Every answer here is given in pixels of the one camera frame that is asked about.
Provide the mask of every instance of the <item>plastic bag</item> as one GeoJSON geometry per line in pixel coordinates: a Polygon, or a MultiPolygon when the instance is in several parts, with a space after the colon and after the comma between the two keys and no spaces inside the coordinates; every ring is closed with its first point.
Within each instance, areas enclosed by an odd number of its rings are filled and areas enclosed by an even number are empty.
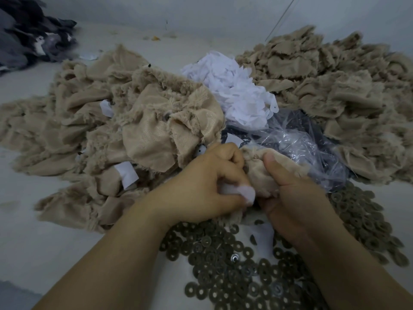
{"type": "Polygon", "coordinates": [[[246,131],[239,126],[228,126],[222,132],[222,143],[228,133],[247,144],[273,148],[298,164],[311,166],[308,175],[326,192],[344,187],[348,168],[333,152],[334,143],[323,135],[322,130],[302,111],[280,109],[268,120],[268,129],[246,131]]]}

